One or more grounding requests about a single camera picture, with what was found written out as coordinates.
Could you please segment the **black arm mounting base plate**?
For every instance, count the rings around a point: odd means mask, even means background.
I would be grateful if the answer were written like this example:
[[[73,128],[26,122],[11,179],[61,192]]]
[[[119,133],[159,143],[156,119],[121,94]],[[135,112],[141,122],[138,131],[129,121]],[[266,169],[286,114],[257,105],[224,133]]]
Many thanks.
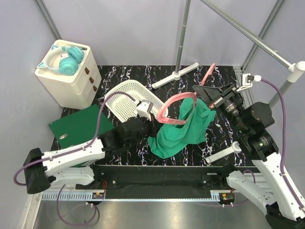
[[[182,166],[92,166],[94,181],[76,189],[106,189],[106,199],[118,200],[202,200],[211,191],[230,192],[217,176],[219,167]]]

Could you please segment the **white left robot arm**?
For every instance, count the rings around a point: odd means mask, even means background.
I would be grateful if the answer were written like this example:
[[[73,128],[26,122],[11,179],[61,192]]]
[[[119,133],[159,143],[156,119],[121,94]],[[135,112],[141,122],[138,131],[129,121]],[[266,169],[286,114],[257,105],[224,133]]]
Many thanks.
[[[92,168],[79,171],[76,165],[122,154],[133,142],[155,137],[161,124],[155,118],[133,117],[96,138],[69,148],[42,152],[32,149],[24,161],[23,170],[28,194],[37,194],[51,185],[82,185],[99,188],[103,177]]]

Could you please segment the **green tank top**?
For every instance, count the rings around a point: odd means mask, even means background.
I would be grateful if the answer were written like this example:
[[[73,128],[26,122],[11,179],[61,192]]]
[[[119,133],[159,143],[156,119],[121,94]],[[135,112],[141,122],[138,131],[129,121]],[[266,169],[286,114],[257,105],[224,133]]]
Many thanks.
[[[179,119],[184,125],[163,124],[156,137],[149,137],[147,142],[151,152],[167,159],[183,150],[187,145],[196,145],[206,141],[205,132],[214,121],[216,111],[198,99],[193,106],[192,98],[185,98],[179,110]]]

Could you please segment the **pink plastic hanger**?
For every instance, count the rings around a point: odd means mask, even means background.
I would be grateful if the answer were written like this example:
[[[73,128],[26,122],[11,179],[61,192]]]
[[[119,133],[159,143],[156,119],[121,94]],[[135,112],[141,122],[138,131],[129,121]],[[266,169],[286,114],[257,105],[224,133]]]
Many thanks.
[[[174,102],[182,100],[179,119],[172,119],[164,116],[167,108]],[[160,108],[157,121],[162,124],[183,128],[195,124],[202,124],[207,127],[215,118],[216,111],[210,110],[204,102],[197,98],[196,93],[184,92],[170,97]]]

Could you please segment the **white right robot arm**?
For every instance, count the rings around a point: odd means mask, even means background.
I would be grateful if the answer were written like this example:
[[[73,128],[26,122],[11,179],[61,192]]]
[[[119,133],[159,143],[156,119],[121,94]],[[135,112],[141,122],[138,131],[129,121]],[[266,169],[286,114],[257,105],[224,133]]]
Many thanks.
[[[255,204],[273,229],[303,229],[305,211],[298,204],[304,202],[291,178],[281,166],[283,155],[266,128],[275,121],[269,104],[256,102],[243,108],[242,98],[233,84],[223,87],[193,86],[211,110],[222,112],[239,132],[237,140],[244,153],[267,182],[268,193],[253,181],[244,177],[232,165],[223,166],[217,172],[216,183],[222,189],[233,188]]]

